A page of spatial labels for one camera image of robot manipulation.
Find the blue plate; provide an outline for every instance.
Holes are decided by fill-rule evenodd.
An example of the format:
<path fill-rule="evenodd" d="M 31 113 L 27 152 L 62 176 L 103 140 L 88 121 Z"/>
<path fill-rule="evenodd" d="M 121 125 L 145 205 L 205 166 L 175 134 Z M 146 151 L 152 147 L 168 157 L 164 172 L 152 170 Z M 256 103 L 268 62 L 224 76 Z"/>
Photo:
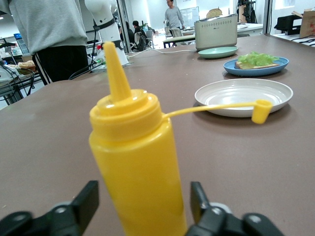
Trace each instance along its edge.
<path fill-rule="evenodd" d="M 278 66 L 249 70 L 235 69 L 235 62 L 237 62 L 237 59 L 228 61 L 223 65 L 228 73 L 239 76 L 262 76 L 274 74 L 283 70 L 286 67 L 286 65 L 288 65 L 289 60 L 286 58 L 279 57 L 279 60 L 274 61 L 274 63 L 279 64 Z"/>

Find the gray sweatshirt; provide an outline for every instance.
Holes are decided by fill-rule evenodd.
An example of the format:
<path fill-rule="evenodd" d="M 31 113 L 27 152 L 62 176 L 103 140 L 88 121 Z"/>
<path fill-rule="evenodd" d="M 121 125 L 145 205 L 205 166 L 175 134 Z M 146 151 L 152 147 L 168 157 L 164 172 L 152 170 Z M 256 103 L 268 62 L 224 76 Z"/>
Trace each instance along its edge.
<path fill-rule="evenodd" d="M 180 23 L 182 24 L 182 26 L 184 25 L 181 11 L 176 6 L 174 6 L 173 8 L 168 8 L 166 10 L 165 19 L 168 20 L 170 29 L 180 27 Z"/>
<path fill-rule="evenodd" d="M 0 0 L 31 55 L 57 46 L 86 45 L 79 0 Z"/>

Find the bread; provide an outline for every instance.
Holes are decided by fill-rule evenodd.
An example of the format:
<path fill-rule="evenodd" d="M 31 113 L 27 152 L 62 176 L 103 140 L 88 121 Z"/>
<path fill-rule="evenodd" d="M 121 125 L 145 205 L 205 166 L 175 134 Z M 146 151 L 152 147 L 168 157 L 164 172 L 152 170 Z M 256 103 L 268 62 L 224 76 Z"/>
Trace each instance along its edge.
<path fill-rule="evenodd" d="M 219 8 L 215 8 L 215 9 L 210 10 L 207 13 L 206 18 L 218 17 L 218 16 L 221 16 L 221 15 L 222 15 L 222 11 Z"/>
<path fill-rule="evenodd" d="M 18 65 L 20 68 L 28 68 L 28 67 L 35 66 L 32 60 L 28 60 L 27 62 L 19 62 Z"/>
<path fill-rule="evenodd" d="M 237 62 L 235 62 L 235 69 L 242 69 L 242 70 L 264 69 L 264 68 L 269 68 L 269 67 L 275 67 L 278 65 L 279 64 L 272 63 L 270 65 L 254 66 L 253 68 L 245 68 L 242 62 L 237 61 Z"/>

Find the cable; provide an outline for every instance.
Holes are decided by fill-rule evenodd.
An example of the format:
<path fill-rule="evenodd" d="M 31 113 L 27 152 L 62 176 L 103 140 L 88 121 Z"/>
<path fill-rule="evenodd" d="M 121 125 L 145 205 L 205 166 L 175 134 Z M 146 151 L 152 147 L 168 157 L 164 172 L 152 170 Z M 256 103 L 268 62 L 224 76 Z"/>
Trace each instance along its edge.
<path fill-rule="evenodd" d="M 92 50 L 92 62 L 94 62 L 93 58 L 94 58 L 94 53 L 95 53 L 95 47 L 96 47 L 96 30 L 94 30 L 94 43 L 93 43 L 93 50 Z"/>
<path fill-rule="evenodd" d="M 1 81 L 1 83 L 7 84 L 7 85 L 9 86 L 9 89 L 11 90 L 11 94 L 12 94 L 12 95 L 10 95 L 10 94 L 4 95 L 4 96 L 7 96 L 7 98 L 1 99 L 0 101 L 6 101 L 6 102 L 7 102 L 7 100 L 8 100 L 8 99 L 11 99 L 12 97 L 14 97 L 15 100 L 17 100 L 17 98 L 16 98 L 16 96 L 15 96 L 15 92 L 14 92 L 14 90 L 13 90 L 13 87 L 10 85 L 10 83 L 7 82 L 7 81 Z"/>
<path fill-rule="evenodd" d="M 91 70 L 93 70 L 93 69 L 95 69 L 95 68 L 97 68 L 97 67 L 99 67 L 99 66 L 101 66 L 101 65 L 104 65 L 104 63 L 101 63 L 101 64 L 99 64 L 99 65 L 93 67 L 92 69 L 88 69 L 87 71 L 84 71 L 84 72 L 82 72 L 81 74 L 78 74 L 78 75 L 76 75 L 76 76 L 74 76 L 74 77 L 72 77 L 72 78 L 69 78 L 68 80 L 73 80 L 73 79 L 79 77 L 80 75 L 83 75 L 83 74 L 85 74 L 85 73 L 87 73 L 87 72 L 89 72 L 89 71 L 91 71 Z"/>
<path fill-rule="evenodd" d="M 35 78 L 35 73 L 30 70 L 30 69 L 27 69 L 27 68 L 21 68 L 21 71 L 25 71 L 25 72 L 28 72 L 30 75 L 31 75 L 31 80 L 30 80 L 30 89 L 29 91 L 26 93 L 26 96 L 29 96 L 31 94 L 31 90 L 32 90 L 32 87 L 33 87 L 33 84 L 34 84 L 34 78 Z"/>
<path fill-rule="evenodd" d="M 14 85 L 16 85 L 16 84 L 15 84 L 15 81 L 14 81 L 15 78 L 14 78 L 13 75 L 12 75 L 12 74 L 16 74 L 16 73 L 15 73 L 14 71 L 11 71 L 10 69 L 6 68 L 6 66 L 3 66 L 3 65 L 1 65 L 1 66 L 2 66 L 3 69 L 5 69 L 5 70 L 11 75 L 11 77 L 12 77 L 12 79 L 13 79 L 13 82 L 14 82 Z M 6 81 L 2 81 L 2 83 L 6 83 L 6 84 L 9 85 L 9 87 L 10 87 L 10 89 L 11 89 L 11 91 L 12 91 L 12 94 L 13 94 L 15 100 L 17 100 L 17 98 L 16 98 L 16 96 L 15 96 L 15 91 L 13 90 L 13 87 L 11 86 L 11 84 L 10 84 L 9 82 L 6 82 Z"/>
<path fill-rule="evenodd" d="M 2 67 L 3 67 L 3 69 L 5 69 L 5 70 L 11 75 L 11 77 L 12 77 L 12 82 L 14 83 L 14 86 L 19 87 L 19 85 L 15 82 L 16 79 L 19 80 L 21 86 L 22 86 L 23 89 L 24 89 L 25 94 L 27 94 L 26 89 L 25 89 L 25 86 L 24 86 L 24 84 L 23 84 L 21 78 L 19 77 L 19 75 L 16 74 L 15 71 L 12 71 L 11 69 L 9 69 L 9 68 L 6 67 L 6 66 L 3 66 L 3 65 L 2 65 Z"/>
<path fill-rule="evenodd" d="M 135 57 L 135 56 L 137 56 L 137 55 L 139 55 L 139 54 L 141 54 L 141 53 L 143 53 L 143 52 L 146 52 L 146 51 L 156 51 L 156 52 L 159 52 L 159 53 L 162 53 L 162 54 L 167 54 L 167 53 L 179 53 L 179 52 L 196 52 L 196 50 L 180 50 L 180 51 L 175 51 L 175 52 L 161 52 L 161 51 L 159 51 L 159 50 L 157 50 L 157 49 L 153 49 L 153 48 L 148 48 L 148 49 L 146 49 L 146 50 L 144 50 L 144 51 L 142 51 L 142 52 L 139 52 L 139 53 L 137 53 L 136 55 L 133 55 L 133 56 L 129 56 L 130 58 L 132 58 L 132 57 Z"/>
<path fill-rule="evenodd" d="M 269 34 L 271 32 L 271 27 L 272 27 L 272 3 L 273 3 L 273 0 L 271 0 Z"/>
<path fill-rule="evenodd" d="M 309 40 L 306 40 L 306 41 L 301 41 L 299 43 L 312 43 L 315 41 L 315 38 L 314 39 L 309 39 Z"/>
<path fill-rule="evenodd" d="M 78 70 L 78 71 L 76 71 L 76 72 L 74 72 L 72 75 L 70 75 L 70 77 L 69 77 L 69 79 L 68 80 L 73 80 L 73 76 L 75 76 L 77 73 L 80 73 L 80 72 L 82 72 L 83 70 L 85 70 L 85 69 L 87 69 L 87 68 L 89 68 L 90 66 L 92 66 L 92 65 L 94 65 L 94 64 L 97 64 L 97 62 L 96 61 L 93 61 L 91 64 L 89 64 L 89 65 L 87 65 L 87 66 L 85 66 L 85 67 L 83 67 L 82 69 L 80 69 L 80 70 Z"/>
<path fill-rule="evenodd" d="M 315 36 L 315 34 L 310 34 L 310 35 L 307 35 L 307 36 L 302 37 L 302 38 L 294 38 L 294 39 L 292 39 L 291 41 L 299 40 L 299 39 L 304 39 L 304 38 L 308 38 L 308 37 L 312 37 L 312 36 Z"/>

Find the desk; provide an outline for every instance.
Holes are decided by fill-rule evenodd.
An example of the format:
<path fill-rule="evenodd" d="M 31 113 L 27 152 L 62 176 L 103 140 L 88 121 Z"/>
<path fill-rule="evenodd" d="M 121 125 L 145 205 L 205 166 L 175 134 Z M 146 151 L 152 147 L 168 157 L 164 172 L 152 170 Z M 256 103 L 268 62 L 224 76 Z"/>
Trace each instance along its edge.
<path fill-rule="evenodd" d="M 315 38 L 314 37 L 308 37 L 308 38 L 302 38 L 300 39 L 299 34 L 292 34 L 292 35 L 286 35 L 285 33 L 280 33 L 280 34 L 274 34 L 273 36 L 283 38 L 286 40 L 290 40 L 295 43 L 303 43 L 304 45 L 308 46 L 315 46 Z"/>
<path fill-rule="evenodd" d="M 245 23 L 237 26 L 237 34 L 249 34 L 250 36 L 262 34 L 263 24 Z"/>
<path fill-rule="evenodd" d="M 174 37 L 169 38 L 167 40 L 163 41 L 164 48 L 166 48 L 166 45 L 168 44 L 168 47 L 171 47 L 171 43 L 179 43 L 179 42 L 187 42 L 195 40 L 195 35 L 186 35 L 186 36 L 180 36 L 180 37 Z"/>
<path fill-rule="evenodd" d="M 250 36 L 255 36 L 259 35 L 262 33 L 262 24 L 249 24 L 246 23 L 243 25 L 244 28 L 240 28 L 238 26 L 237 28 L 237 34 L 249 34 Z M 179 42 L 187 42 L 187 41 L 192 41 L 195 40 L 195 35 L 186 35 L 186 36 L 181 36 L 181 37 L 173 37 L 173 38 L 168 38 L 163 41 L 164 48 L 166 48 L 166 45 L 168 44 L 168 47 L 170 47 L 171 43 L 179 43 Z"/>
<path fill-rule="evenodd" d="M 315 48 L 265 35 L 239 38 L 237 47 L 236 55 L 208 60 L 197 52 L 148 51 L 124 69 L 132 88 L 156 94 L 169 113 L 193 106 L 200 87 L 238 78 L 223 64 L 239 55 L 290 59 L 282 72 L 260 77 L 294 91 L 264 125 L 209 112 L 173 117 L 172 123 L 189 225 L 189 183 L 199 181 L 210 201 L 226 204 L 237 217 L 259 212 L 286 236 L 314 235 Z M 108 94 L 106 73 L 90 74 L 49 84 L 0 111 L 0 218 L 19 210 L 38 217 L 94 179 L 100 206 L 85 235 L 123 235 L 88 144 L 89 111 Z"/>
<path fill-rule="evenodd" d="M 182 29 L 181 32 L 182 32 L 183 36 L 185 36 L 185 35 L 192 35 L 192 34 L 195 34 L 195 29 L 194 28 Z"/>

